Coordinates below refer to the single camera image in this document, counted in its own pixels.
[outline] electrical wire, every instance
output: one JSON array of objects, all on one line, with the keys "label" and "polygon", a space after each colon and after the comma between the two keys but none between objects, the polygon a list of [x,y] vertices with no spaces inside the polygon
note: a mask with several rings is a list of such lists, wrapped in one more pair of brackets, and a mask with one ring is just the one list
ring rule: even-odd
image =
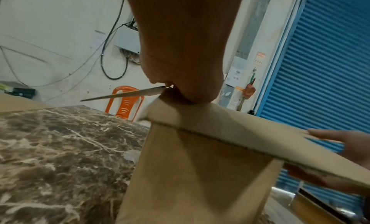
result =
[{"label": "electrical wire", "polygon": [[[120,27],[122,27],[122,26],[124,26],[124,25],[127,25],[127,24],[122,24],[122,25],[120,25],[119,27],[117,27],[113,32],[115,33]],[[70,73],[68,76],[66,76],[66,77],[64,77],[64,78],[62,78],[62,79],[59,79],[59,80],[57,80],[57,81],[54,81],[54,82],[51,82],[51,83],[48,83],[48,84],[43,84],[43,85],[37,85],[37,86],[33,86],[33,85],[27,85],[27,84],[25,84],[24,82],[22,82],[20,79],[19,79],[19,77],[17,76],[17,74],[15,73],[15,71],[14,71],[14,69],[13,69],[13,67],[12,67],[12,65],[10,64],[10,62],[9,62],[9,60],[8,60],[8,57],[6,56],[6,54],[5,54],[5,52],[4,52],[4,50],[3,50],[3,48],[2,48],[2,46],[0,46],[0,50],[3,52],[3,54],[4,54],[4,58],[5,58],[5,61],[7,62],[7,64],[8,64],[8,66],[9,66],[9,69],[10,69],[10,71],[13,73],[13,75],[14,75],[14,77],[16,78],[16,80],[18,81],[18,82],[20,82],[21,84],[23,84],[23,85],[26,85],[26,86],[29,86],[29,87],[33,87],[33,88],[39,88],[39,87],[44,87],[44,86],[48,86],[48,85],[52,85],[52,84],[55,84],[55,83],[58,83],[58,82],[60,82],[60,81],[63,81],[63,80],[65,80],[66,78],[68,78],[68,77],[70,77],[70,76],[72,76],[74,73],[76,73],[77,71],[79,71],[84,65],[86,65],[86,63],[96,54],[96,52],[100,49],[100,47],[105,43],[105,41],[103,42],[103,43],[101,43],[100,45],[99,45],[99,47],[91,54],[91,56],[80,66],[80,67],[78,67],[75,71],[73,71],[72,73]]]},{"label": "electrical wire", "polygon": [[[115,29],[113,32],[114,32],[114,34],[113,34],[113,36],[112,36],[112,39],[108,42],[108,45],[111,43],[111,41],[113,40],[113,37],[115,36],[115,34],[116,34],[116,32],[117,32],[117,30],[118,30],[118,28],[120,28],[121,26],[119,26],[119,27],[117,27],[117,29]],[[99,57],[100,57],[101,55],[99,55],[97,58],[96,58],[96,60],[95,60],[95,62],[94,62],[94,64],[92,65],[92,67],[91,67],[91,69],[89,70],[89,72],[85,75],[85,77],[82,79],[82,80],[80,80],[78,83],[76,83],[73,87],[71,87],[70,89],[68,89],[67,91],[65,91],[65,92],[63,92],[63,93],[61,93],[61,94],[59,94],[59,95],[57,95],[57,96],[55,96],[55,97],[53,97],[53,98],[50,98],[50,99],[48,99],[47,101],[45,101],[45,103],[46,102],[48,102],[48,101],[51,101],[52,99],[55,99],[55,98],[57,98],[57,97],[60,97],[61,95],[64,95],[64,94],[66,94],[67,92],[69,92],[70,90],[72,90],[72,89],[74,89],[77,85],[79,85],[82,81],[84,81],[88,76],[89,76],[89,74],[91,73],[91,71],[93,70],[93,68],[94,68],[94,66],[95,66],[95,64],[96,64],[96,62],[99,60]],[[125,69],[125,73],[126,73],[126,70],[127,70],[127,66],[128,66],[128,61],[126,60],[126,69]]]},{"label": "electrical wire", "polygon": [[116,19],[116,21],[114,22],[114,25],[113,25],[113,27],[112,27],[112,29],[111,29],[110,33],[108,34],[107,40],[105,41],[105,43],[104,43],[104,45],[103,45],[103,49],[102,49],[102,51],[101,51],[101,55],[100,55],[100,67],[101,67],[101,70],[103,71],[104,75],[105,75],[108,79],[110,79],[110,80],[119,80],[119,79],[123,78],[123,76],[124,76],[124,75],[125,75],[125,73],[126,73],[127,65],[128,65],[128,59],[126,59],[126,68],[125,68],[125,70],[124,70],[123,74],[122,74],[121,76],[117,77],[117,78],[112,78],[112,77],[110,77],[109,75],[107,75],[107,73],[106,73],[106,72],[105,72],[105,70],[104,70],[104,65],[103,65],[104,52],[105,52],[105,48],[106,48],[106,45],[107,45],[107,41],[108,41],[109,37],[111,36],[111,34],[112,34],[112,32],[113,32],[114,28],[116,27],[116,24],[117,24],[117,22],[118,22],[118,20],[119,20],[119,18],[120,18],[120,16],[121,16],[121,12],[122,12],[122,8],[123,8],[123,4],[124,4],[124,0],[122,0],[121,8],[119,9],[119,13],[118,13],[117,19]]}]

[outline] cardboard box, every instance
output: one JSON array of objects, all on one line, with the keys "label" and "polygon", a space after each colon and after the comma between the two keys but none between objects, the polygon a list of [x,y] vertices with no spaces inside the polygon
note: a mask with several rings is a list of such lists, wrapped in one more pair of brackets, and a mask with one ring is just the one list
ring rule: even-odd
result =
[{"label": "cardboard box", "polygon": [[301,129],[166,90],[117,224],[255,223],[284,162],[370,188],[370,172],[307,140]]}]

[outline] workbench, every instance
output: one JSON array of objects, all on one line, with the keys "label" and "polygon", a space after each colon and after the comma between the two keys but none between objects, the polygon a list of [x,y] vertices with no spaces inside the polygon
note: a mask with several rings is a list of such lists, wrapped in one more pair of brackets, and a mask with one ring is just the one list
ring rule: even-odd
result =
[{"label": "workbench", "polygon": [[[85,106],[26,102],[0,113],[0,222],[113,224],[148,128]],[[286,215],[272,203],[266,212]]]}]

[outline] knife blade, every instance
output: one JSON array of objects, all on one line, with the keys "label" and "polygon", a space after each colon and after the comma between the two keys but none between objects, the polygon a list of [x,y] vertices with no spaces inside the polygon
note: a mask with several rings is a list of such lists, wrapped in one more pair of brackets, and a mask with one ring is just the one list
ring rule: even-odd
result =
[{"label": "knife blade", "polygon": [[155,88],[148,88],[148,89],[142,89],[137,91],[128,91],[125,93],[119,93],[119,94],[112,94],[107,96],[99,96],[94,97],[90,99],[83,99],[82,101],[93,101],[93,100],[100,100],[100,99],[109,99],[109,98],[117,98],[117,97],[132,97],[132,96],[154,96],[161,94],[166,89],[165,86],[155,87]]}]

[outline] metal shutter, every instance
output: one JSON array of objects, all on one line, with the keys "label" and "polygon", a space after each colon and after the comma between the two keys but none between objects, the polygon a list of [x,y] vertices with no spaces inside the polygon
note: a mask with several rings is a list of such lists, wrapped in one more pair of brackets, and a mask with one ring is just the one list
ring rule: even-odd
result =
[{"label": "metal shutter", "polygon": [[[257,115],[299,128],[370,133],[370,0],[303,0]],[[339,152],[340,144],[319,142]],[[278,187],[295,190],[282,171]],[[305,185],[351,210],[359,196]]]}]

